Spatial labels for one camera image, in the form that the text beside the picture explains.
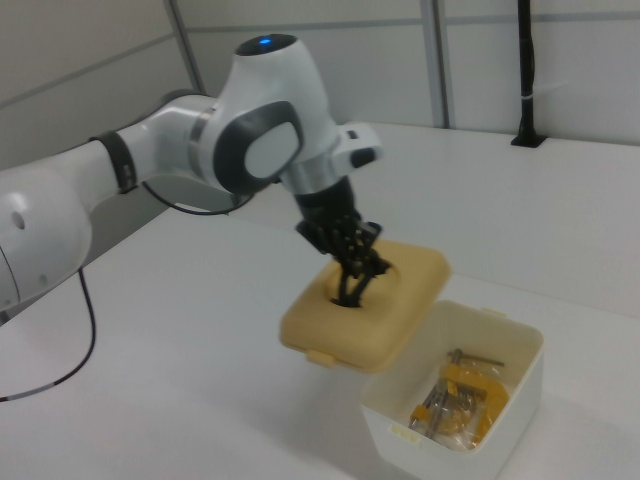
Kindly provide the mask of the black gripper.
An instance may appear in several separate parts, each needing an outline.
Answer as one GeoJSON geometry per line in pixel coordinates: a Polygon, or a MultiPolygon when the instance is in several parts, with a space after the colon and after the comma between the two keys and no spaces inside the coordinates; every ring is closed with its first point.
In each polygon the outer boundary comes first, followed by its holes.
{"type": "Polygon", "coordinates": [[[321,253],[367,251],[382,232],[379,224],[362,219],[349,180],[294,199],[302,214],[296,229],[321,253]]]}

